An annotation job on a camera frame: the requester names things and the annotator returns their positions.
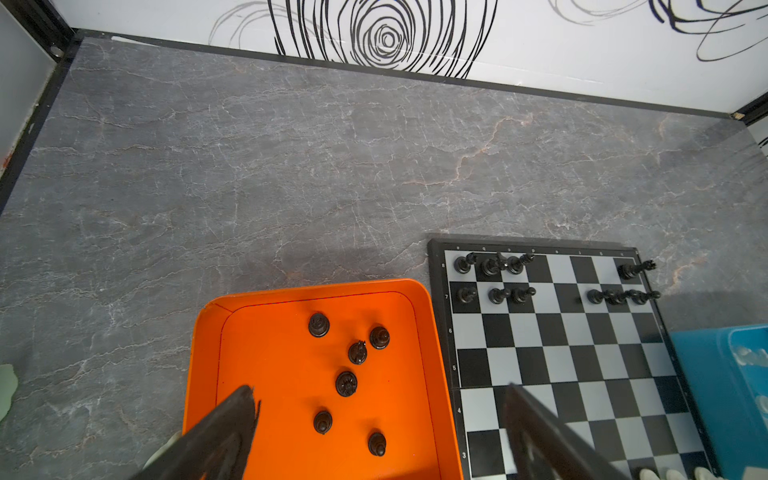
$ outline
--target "black wall trim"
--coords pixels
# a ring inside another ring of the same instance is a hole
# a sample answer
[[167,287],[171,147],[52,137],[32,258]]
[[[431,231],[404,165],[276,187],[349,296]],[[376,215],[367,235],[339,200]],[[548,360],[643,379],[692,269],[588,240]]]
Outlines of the black wall trim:
[[64,79],[67,77],[69,68],[72,65],[74,56],[80,48],[82,37],[76,36],[64,50],[64,54],[61,56],[61,61],[54,68],[51,77],[48,79],[48,83],[43,89],[43,93],[40,95],[38,105],[32,112],[29,121],[24,126],[24,131],[21,137],[18,139],[16,148],[11,154],[10,160],[8,160],[8,166],[0,177],[0,214],[5,209],[5,205],[8,203],[8,199],[11,196],[13,186],[16,185],[16,180],[24,168],[24,164],[27,162],[32,147],[35,146],[35,141],[38,139],[38,134],[43,128],[45,118],[48,116],[48,112],[51,111],[53,101],[56,99],[61,84],[64,83]]
[[158,38],[138,37],[136,35],[123,35],[106,31],[78,30],[83,35],[96,38],[110,38],[112,36],[127,38],[158,47],[179,48],[181,50],[202,51],[231,57],[255,58],[258,60],[279,61],[295,65],[310,67],[335,68],[336,70],[357,71],[360,73],[385,75],[388,77],[409,78],[411,80],[433,81],[435,83],[462,85],[465,87],[485,88],[488,90],[510,91],[519,94],[539,95],[550,98],[563,98],[565,100],[588,101],[595,104],[616,105],[619,107],[643,108],[645,110],[668,111],[676,114],[700,115],[704,117],[730,118],[729,114],[719,111],[698,110],[696,108],[672,107],[670,105],[648,104],[641,101],[619,100],[616,98],[594,97],[591,95],[572,94],[565,91],[544,90],[542,88],[519,87],[515,85],[497,84],[489,81],[467,80],[463,78],[448,78],[432,74],[420,74],[411,71],[387,70],[384,68],[363,67],[334,61],[311,60],[308,58],[289,57],[260,51],[237,50],[235,48],[213,47],[210,45],[198,45],[184,43],[182,41],[160,40]]
[[22,27],[56,61],[64,57],[74,32],[48,0],[0,0]]

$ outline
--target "black square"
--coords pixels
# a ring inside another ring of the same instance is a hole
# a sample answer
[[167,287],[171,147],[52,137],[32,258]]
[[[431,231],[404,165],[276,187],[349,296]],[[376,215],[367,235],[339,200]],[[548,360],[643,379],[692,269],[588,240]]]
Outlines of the black square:
[[[504,288],[509,288],[512,290],[516,288],[526,290],[528,287],[530,287],[530,285],[528,285],[527,283],[511,282],[511,283],[504,284]],[[528,301],[525,303],[515,303],[512,301],[512,297],[510,296],[509,298],[507,298],[507,307],[508,307],[507,310],[509,310],[510,313],[533,313],[534,312],[533,299],[531,298],[528,298]]]
[[654,453],[654,457],[677,453],[677,446],[675,445],[666,415],[643,417],[643,425],[645,426],[645,432],[648,434],[650,450]]
[[453,313],[480,313],[480,300],[475,297],[470,303],[461,303],[458,301],[458,291],[464,287],[477,289],[475,282],[451,282],[451,308]]
[[627,367],[627,374],[631,379],[647,379],[652,375],[648,368],[648,361],[645,359],[643,346],[640,343],[619,345],[621,357],[624,359],[624,366]]
[[611,323],[609,314],[588,313],[587,322],[595,345],[615,345],[618,343],[616,333],[614,333],[614,324]]
[[680,460],[683,462],[683,468],[685,468],[688,478],[696,478],[694,475],[696,467],[710,469],[710,463],[707,461],[707,456],[704,452],[681,453]]
[[634,325],[642,343],[661,343],[661,332],[653,313],[633,313]]
[[482,328],[485,331],[485,345],[488,348],[515,346],[512,324],[506,313],[483,313]]
[[567,345],[563,317],[560,313],[537,313],[538,331],[541,334],[541,344],[544,346]]
[[587,411],[578,383],[553,383],[554,404],[558,407],[558,418],[562,422],[586,422]]
[[[614,258],[614,262],[616,263],[616,270],[618,270],[619,266],[624,265],[625,263],[629,263],[630,265],[635,265],[635,262],[631,258]],[[635,278],[625,280],[621,279],[622,283],[629,283],[630,285],[642,285],[643,280],[640,279],[640,275],[638,274]]]
[[608,397],[614,408],[614,417],[626,419],[640,416],[640,410],[637,408],[637,401],[635,401],[629,380],[606,380],[605,386],[608,388]]
[[683,391],[677,382],[676,376],[654,377],[656,388],[659,390],[661,405],[666,413],[683,413],[688,411],[688,406],[683,398]]
[[491,386],[491,367],[486,349],[459,349],[458,374],[462,388]]
[[594,449],[609,462],[624,460],[624,447],[621,444],[616,420],[597,420],[589,422],[592,431]]
[[467,432],[467,443],[472,477],[504,475],[502,437],[498,430]]
[[656,475],[659,475],[659,470],[653,457],[627,460],[627,464],[629,464],[629,473],[631,478],[640,478],[640,470],[643,468],[647,468]]
[[549,383],[549,371],[547,360],[544,358],[544,349],[540,346],[517,348],[520,377],[523,385],[541,385]]
[[[619,292],[623,292],[624,291],[624,288],[621,285],[611,285],[611,284],[603,285],[603,284],[601,284],[600,288],[603,291],[605,291],[605,290],[618,290]],[[608,302],[605,302],[605,304],[608,305],[608,312],[612,312],[612,313],[629,313],[629,305],[626,302],[622,303],[621,305],[611,305]]]
[[479,282],[501,282],[502,281],[502,272],[499,270],[498,273],[495,275],[485,275],[482,271],[482,263],[483,261],[489,259],[489,258],[496,258],[495,253],[476,253],[478,257],[478,262],[475,264],[475,278]]
[[574,267],[577,283],[600,283],[591,257],[571,257],[571,265]]
[[584,305],[581,303],[581,294],[575,283],[556,283],[554,292],[558,296],[560,311],[562,313],[583,313]]
[[597,382],[603,379],[594,345],[572,345],[571,357],[574,360],[576,378],[579,382]]
[[525,266],[528,281],[531,283],[552,283],[549,262],[545,255],[534,255],[534,260]]

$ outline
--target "white wall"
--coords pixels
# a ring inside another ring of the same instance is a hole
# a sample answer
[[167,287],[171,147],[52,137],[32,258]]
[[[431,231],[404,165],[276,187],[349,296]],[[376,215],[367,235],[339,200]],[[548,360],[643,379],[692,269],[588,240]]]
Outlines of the white wall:
[[[703,0],[711,12],[697,0],[288,0],[290,21],[285,0],[54,3],[79,28],[374,66],[395,58],[387,68],[423,73],[445,74],[435,64],[447,60],[451,76],[686,108],[730,113],[768,91],[768,0]],[[367,31],[379,33],[371,45]],[[398,49],[398,33],[411,47]]]

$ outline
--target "green object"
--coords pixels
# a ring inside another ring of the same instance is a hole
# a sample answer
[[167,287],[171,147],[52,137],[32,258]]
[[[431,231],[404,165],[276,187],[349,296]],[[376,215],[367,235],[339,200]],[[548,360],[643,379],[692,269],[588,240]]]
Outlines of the green object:
[[18,377],[13,373],[13,365],[0,365],[0,420],[3,420],[11,409],[11,397],[18,388]]

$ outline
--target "chessboard border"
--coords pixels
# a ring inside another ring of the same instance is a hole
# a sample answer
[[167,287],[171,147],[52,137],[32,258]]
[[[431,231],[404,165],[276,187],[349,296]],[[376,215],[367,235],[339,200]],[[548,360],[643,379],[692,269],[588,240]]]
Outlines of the chessboard border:
[[[435,323],[437,324],[438,337],[440,339],[440,348],[442,349],[443,368],[445,377],[448,380],[451,404],[453,408],[453,418],[455,423],[456,435],[458,437],[458,449],[461,454],[462,471],[464,479],[471,480],[469,470],[468,446],[464,427],[464,416],[457,418],[456,413],[462,412],[461,389],[458,380],[458,360],[456,359],[455,340],[453,338],[453,322],[451,312],[450,289],[448,285],[447,268],[445,265],[446,250],[461,250],[483,252],[489,250],[489,247],[500,247],[499,249],[490,249],[491,251],[501,251],[506,249],[508,252],[525,252],[538,254],[561,254],[561,255],[586,255],[591,257],[626,257],[632,258],[635,262],[642,263],[640,252],[634,247],[623,247],[619,243],[607,242],[588,242],[577,240],[553,240],[553,239],[528,239],[523,237],[474,237],[468,235],[440,236],[432,237],[427,243],[427,257],[429,263],[429,283],[432,288],[432,308],[435,311]],[[645,272],[640,274],[643,285],[647,291],[651,291],[650,283]],[[694,396],[690,392],[688,381],[677,360],[674,345],[664,324],[664,319],[658,309],[656,300],[650,301],[654,315],[658,319],[661,335],[664,339],[664,345],[667,347],[672,366],[674,367],[680,387],[683,390],[685,402],[690,414],[694,418],[697,430],[704,446],[704,454],[710,464],[710,470],[715,476],[720,475],[720,466],[717,463],[717,457],[712,448],[707,430],[701,419],[698,406]]]

